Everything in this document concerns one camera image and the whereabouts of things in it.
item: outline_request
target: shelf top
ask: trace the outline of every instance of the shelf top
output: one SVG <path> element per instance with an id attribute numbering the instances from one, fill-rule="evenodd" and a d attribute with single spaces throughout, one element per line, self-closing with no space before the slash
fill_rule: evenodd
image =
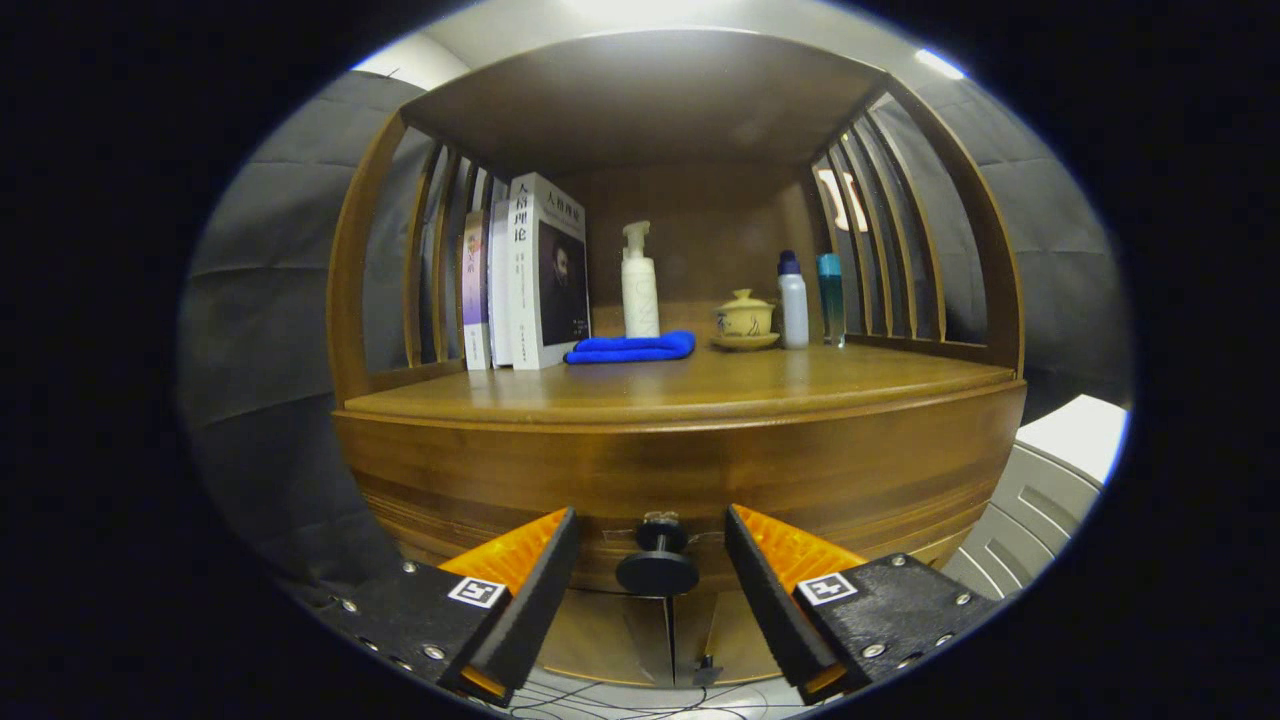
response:
<path id="1" fill-rule="evenodd" d="M 700 161 L 808 165 L 882 74 L 751 32 L 637 31 L 508 58 L 403 111 L 504 179 Z"/>
<path id="2" fill-rule="evenodd" d="M 684 360 L 456 373 L 347 401 L 346 410 L 516 425 L 731 424 L 959 392 L 1012 370 L 919 352 L 844 348 L 723 352 Z"/>

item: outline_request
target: blue microfiber cloth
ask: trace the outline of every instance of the blue microfiber cloth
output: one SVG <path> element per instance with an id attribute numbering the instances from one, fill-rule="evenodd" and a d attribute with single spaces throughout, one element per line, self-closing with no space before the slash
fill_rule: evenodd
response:
<path id="1" fill-rule="evenodd" d="M 564 355 L 570 365 L 588 363 L 643 363 L 645 360 L 680 360 L 687 357 L 698 343 L 694 333 L 673 331 L 659 337 L 590 337 Z"/>

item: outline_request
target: knob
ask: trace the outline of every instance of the knob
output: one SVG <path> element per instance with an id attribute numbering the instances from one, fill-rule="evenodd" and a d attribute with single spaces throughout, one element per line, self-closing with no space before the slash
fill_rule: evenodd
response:
<path id="1" fill-rule="evenodd" d="M 618 584 L 635 594 L 672 596 L 698 585 L 698 566 L 680 551 L 689 536 L 673 518 L 654 518 L 636 528 L 636 543 L 644 548 L 618 562 Z"/>

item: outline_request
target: book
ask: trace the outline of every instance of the book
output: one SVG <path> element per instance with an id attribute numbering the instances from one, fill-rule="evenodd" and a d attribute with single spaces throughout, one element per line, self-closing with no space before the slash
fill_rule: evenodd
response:
<path id="1" fill-rule="evenodd" d="M 538 370 L 591 336 L 586 211 L 538 173 L 511 181 L 512 366 Z"/>
<path id="2" fill-rule="evenodd" d="M 467 213 L 462 227 L 462 343 L 467 370 L 489 369 L 488 213 Z"/>
<path id="3" fill-rule="evenodd" d="M 489 219 L 489 341 L 493 366 L 511 365 L 511 322 L 508 307 L 511 234 L 507 232 L 509 200 L 493 204 Z"/>

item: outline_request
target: white bottle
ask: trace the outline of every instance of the white bottle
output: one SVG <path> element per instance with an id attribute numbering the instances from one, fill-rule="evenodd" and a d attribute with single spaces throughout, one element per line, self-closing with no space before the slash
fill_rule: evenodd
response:
<path id="1" fill-rule="evenodd" d="M 649 220 L 622 228 L 627 246 L 622 249 L 622 318 L 627 337 L 658 337 L 658 282 L 653 258 L 644 256 L 644 236 Z"/>
<path id="2" fill-rule="evenodd" d="M 796 254 L 783 250 L 778 259 L 778 290 L 782 291 L 782 346 L 809 347 L 809 296 L 800 277 Z"/>

